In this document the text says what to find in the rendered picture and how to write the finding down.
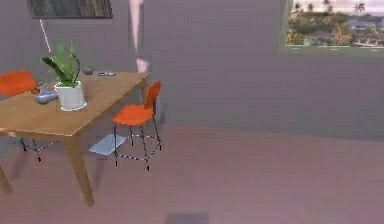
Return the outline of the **orange chair with black legs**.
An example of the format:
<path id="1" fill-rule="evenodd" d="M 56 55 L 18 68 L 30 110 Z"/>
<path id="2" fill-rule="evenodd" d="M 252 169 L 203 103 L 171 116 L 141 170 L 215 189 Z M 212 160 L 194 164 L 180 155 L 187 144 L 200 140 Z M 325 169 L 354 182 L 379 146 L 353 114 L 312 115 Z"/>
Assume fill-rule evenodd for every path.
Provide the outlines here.
<path id="1" fill-rule="evenodd" d="M 37 147 L 36 138 L 50 137 L 45 134 L 45 112 L 51 104 L 38 104 L 34 97 L 40 92 L 34 77 L 27 71 L 12 71 L 0 75 L 0 135 L 20 137 L 23 150 L 33 150 L 41 161 L 39 152 L 52 144 Z"/>
<path id="2" fill-rule="evenodd" d="M 157 126 L 157 122 L 155 119 L 155 101 L 159 96 L 160 89 L 162 87 L 162 83 L 160 81 L 154 82 L 147 91 L 147 99 L 145 103 L 140 105 L 138 104 L 129 104 L 120 109 L 115 115 L 113 115 L 110 120 L 114 123 L 113 126 L 113 154 L 115 157 L 115 165 L 118 165 L 118 158 L 125 158 L 137 161 L 144 161 L 146 165 L 146 169 L 150 170 L 149 161 L 151 157 L 156 153 L 157 150 L 162 150 L 161 138 L 159 135 L 159 130 Z M 152 120 L 154 125 L 155 135 L 145 135 L 144 134 L 144 124 Z M 134 156 L 129 156 L 125 154 L 120 154 L 118 152 L 118 148 L 124 143 L 126 137 L 119 136 L 117 134 L 117 125 L 126 125 L 129 127 L 129 135 L 128 138 L 132 141 L 135 138 L 133 134 L 132 127 L 137 126 L 140 128 L 140 134 L 138 137 L 142 140 L 144 157 L 138 158 Z M 157 145 L 155 149 L 148 153 L 147 146 L 145 140 L 147 138 L 153 138 L 157 141 Z"/>

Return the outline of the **dark window with blinds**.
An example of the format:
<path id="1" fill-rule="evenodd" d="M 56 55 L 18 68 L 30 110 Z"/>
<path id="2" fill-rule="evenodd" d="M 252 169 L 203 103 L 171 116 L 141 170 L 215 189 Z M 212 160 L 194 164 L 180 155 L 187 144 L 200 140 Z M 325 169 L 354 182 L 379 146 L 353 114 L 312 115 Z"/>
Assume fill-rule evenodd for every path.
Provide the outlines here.
<path id="1" fill-rule="evenodd" d="M 110 0 L 26 0 L 34 19 L 112 19 Z"/>

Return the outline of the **wooden dining table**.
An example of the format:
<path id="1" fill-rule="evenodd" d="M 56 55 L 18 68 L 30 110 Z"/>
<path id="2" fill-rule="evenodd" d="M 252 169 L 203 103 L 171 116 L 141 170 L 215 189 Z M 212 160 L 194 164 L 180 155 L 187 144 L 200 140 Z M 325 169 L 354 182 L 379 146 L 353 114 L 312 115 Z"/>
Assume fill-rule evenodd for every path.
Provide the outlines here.
<path id="1" fill-rule="evenodd" d="M 0 135 L 63 143 L 85 201 L 93 206 L 80 137 L 136 88 L 145 91 L 147 80 L 146 73 L 118 72 L 111 77 L 82 75 L 80 81 L 87 106 L 74 112 L 64 112 L 53 102 L 39 105 L 29 92 L 13 96 L 0 102 Z"/>

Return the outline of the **window with landscape view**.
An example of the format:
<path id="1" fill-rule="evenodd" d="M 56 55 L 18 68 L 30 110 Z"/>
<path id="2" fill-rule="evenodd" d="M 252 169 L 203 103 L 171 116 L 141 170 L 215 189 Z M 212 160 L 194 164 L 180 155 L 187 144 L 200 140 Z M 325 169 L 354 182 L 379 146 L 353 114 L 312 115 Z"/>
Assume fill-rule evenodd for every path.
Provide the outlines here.
<path id="1" fill-rule="evenodd" d="M 278 52 L 384 58 L 384 0 L 285 0 Z"/>

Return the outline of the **grey lumpy object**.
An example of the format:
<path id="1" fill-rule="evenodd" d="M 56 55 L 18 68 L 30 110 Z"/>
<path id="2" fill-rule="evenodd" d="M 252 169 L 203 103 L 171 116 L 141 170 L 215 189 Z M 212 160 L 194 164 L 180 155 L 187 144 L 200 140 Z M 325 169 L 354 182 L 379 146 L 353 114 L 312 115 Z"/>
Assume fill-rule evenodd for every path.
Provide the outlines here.
<path id="1" fill-rule="evenodd" d="M 55 90 L 51 90 L 47 83 L 39 87 L 40 92 L 34 97 L 34 100 L 41 105 L 48 104 L 58 99 L 58 94 Z"/>

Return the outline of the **green houseplant in white pot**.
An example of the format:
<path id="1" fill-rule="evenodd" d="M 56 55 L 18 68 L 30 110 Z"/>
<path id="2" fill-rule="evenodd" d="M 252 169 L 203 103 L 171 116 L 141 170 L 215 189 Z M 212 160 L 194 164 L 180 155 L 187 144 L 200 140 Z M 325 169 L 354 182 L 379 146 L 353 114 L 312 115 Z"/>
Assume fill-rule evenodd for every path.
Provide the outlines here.
<path id="1" fill-rule="evenodd" d="M 74 51 L 74 45 L 58 43 L 56 50 L 42 61 L 49 67 L 57 81 L 54 85 L 60 107 L 65 112 L 78 111 L 87 106 L 82 82 L 79 80 L 81 63 Z"/>

